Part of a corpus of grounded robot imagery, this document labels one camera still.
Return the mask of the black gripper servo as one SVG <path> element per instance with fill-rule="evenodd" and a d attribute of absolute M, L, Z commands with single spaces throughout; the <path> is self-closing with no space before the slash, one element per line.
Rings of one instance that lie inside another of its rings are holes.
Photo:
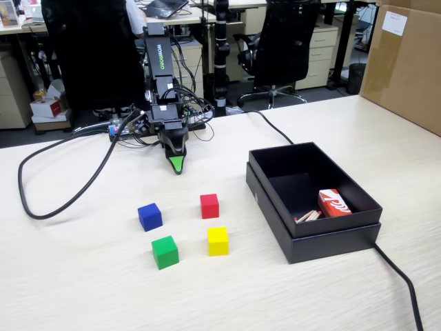
<path fill-rule="evenodd" d="M 160 132 L 160 141 L 165 149 L 165 158 L 175 174 L 182 174 L 187 150 L 185 144 L 189 131 L 179 105 L 153 105 L 147 111 L 149 133 Z"/>

